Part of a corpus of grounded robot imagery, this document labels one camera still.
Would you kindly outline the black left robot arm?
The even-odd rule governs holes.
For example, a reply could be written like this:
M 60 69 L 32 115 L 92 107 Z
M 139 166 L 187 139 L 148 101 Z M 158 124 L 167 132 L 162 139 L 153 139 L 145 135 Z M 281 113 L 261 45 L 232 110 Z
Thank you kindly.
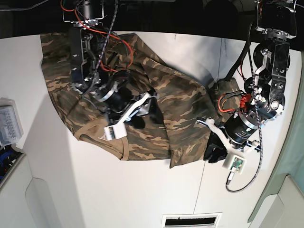
M 261 141 L 251 141 L 250 137 L 284 110 L 289 41 L 297 34 L 296 5 L 294 0 L 257 1 L 256 21 L 249 28 L 262 32 L 264 40 L 254 52 L 250 52 L 247 40 L 235 63 L 235 67 L 242 67 L 244 57 L 248 57 L 252 75 L 244 79 L 243 89 L 238 88 L 232 73 L 219 80 L 211 89 L 211 97 L 221 120 L 198 120 L 211 131 L 205 161 L 244 163 L 243 153 L 262 150 Z

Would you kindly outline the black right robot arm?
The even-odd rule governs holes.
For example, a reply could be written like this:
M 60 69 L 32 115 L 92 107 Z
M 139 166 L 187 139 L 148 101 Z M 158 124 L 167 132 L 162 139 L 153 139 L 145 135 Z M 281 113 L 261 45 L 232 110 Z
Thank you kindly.
M 162 124 L 156 91 L 150 88 L 134 95 L 127 88 L 131 80 L 129 67 L 133 63 L 133 51 L 126 41 L 112 32 L 118 1 L 114 2 L 114 14 L 110 27 L 106 29 L 97 28 L 99 20 L 104 18 L 103 6 L 101 0 L 60 2 L 64 21 L 73 25 L 69 30 L 72 89 L 105 116 L 108 125 L 123 123 L 143 129 L 146 115 L 154 124 Z M 112 69 L 103 64 L 110 38 L 118 40 L 126 50 L 126 66 L 122 69 Z

